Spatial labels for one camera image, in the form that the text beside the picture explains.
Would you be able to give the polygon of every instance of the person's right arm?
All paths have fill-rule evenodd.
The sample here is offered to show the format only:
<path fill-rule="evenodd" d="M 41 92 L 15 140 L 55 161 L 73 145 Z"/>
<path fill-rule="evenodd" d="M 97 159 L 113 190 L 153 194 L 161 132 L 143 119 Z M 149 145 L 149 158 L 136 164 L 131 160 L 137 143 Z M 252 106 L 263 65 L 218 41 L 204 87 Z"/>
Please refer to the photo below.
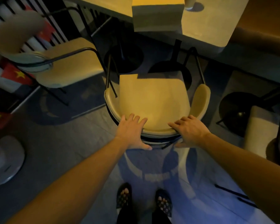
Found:
<path fill-rule="evenodd" d="M 193 116 L 168 125 L 183 137 L 176 147 L 194 143 L 207 151 L 273 222 L 280 223 L 280 166 L 213 135 Z"/>

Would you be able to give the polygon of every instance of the hand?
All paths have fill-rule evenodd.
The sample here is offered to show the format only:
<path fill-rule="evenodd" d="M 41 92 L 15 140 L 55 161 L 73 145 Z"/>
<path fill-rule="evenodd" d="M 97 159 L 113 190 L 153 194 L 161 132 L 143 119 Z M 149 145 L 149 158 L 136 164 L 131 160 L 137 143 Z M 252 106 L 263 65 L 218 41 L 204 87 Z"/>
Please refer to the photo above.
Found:
<path fill-rule="evenodd" d="M 152 150 L 153 148 L 144 144 L 140 138 L 143 126 L 147 122 L 147 118 L 142 119 L 140 123 L 138 123 L 139 119 L 140 116 L 134 118 L 134 114 L 130 114 L 127 120 L 125 120 L 125 116 L 122 116 L 116 131 L 115 139 L 127 143 L 128 149 L 141 148 Z"/>
<path fill-rule="evenodd" d="M 208 128 L 192 115 L 182 117 L 174 123 L 168 123 L 168 125 L 182 136 L 183 142 L 175 145 L 178 148 L 190 147 L 193 143 L 202 147 L 205 136 L 210 134 Z"/>

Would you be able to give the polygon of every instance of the person's left hand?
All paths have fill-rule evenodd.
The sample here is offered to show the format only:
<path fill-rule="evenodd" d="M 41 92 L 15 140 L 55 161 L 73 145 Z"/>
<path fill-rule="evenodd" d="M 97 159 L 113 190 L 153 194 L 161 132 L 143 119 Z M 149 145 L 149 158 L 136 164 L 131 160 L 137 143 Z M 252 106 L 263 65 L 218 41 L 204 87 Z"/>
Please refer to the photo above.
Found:
<path fill-rule="evenodd" d="M 139 119 L 140 116 L 136 116 L 134 118 L 134 114 L 130 114 L 127 120 L 125 119 L 125 116 L 122 116 L 116 131 L 115 139 L 119 139 L 123 143 L 127 143 L 128 149 L 141 148 L 145 150 L 152 150 L 153 148 L 144 144 L 140 138 L 143 126 L 147 122 L 147 118 L 138 122 Z"/>

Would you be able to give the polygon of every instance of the white cup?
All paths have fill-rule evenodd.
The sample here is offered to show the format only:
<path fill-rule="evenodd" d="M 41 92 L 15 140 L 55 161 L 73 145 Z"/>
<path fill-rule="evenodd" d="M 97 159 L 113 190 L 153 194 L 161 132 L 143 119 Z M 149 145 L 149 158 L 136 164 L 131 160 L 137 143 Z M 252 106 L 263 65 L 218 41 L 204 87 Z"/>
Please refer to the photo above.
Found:
<path fill-rule="evenodd" d="M 186 10 L 191 10 L 195 4 L 196 0 L 184 0 L 184 8 Z"/>

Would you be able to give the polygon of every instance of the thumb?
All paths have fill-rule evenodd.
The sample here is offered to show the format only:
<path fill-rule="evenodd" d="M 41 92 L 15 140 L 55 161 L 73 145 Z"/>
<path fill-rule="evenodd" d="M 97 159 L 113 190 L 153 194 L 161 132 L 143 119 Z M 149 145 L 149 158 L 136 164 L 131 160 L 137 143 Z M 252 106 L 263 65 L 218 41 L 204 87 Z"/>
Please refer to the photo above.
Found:
<path fill-rule="evenodd" d="M 175 144 L 176 148 L 187 148 L 188 146 L 184 142 L 178 142 Z"/>
<path fill-rule="evenodd" d="M 152 150 L 153 149 L 150 145 L 144 144 L 143 142 L 142 142 L 140 148 L 144 149 L 144 150 Z"/>

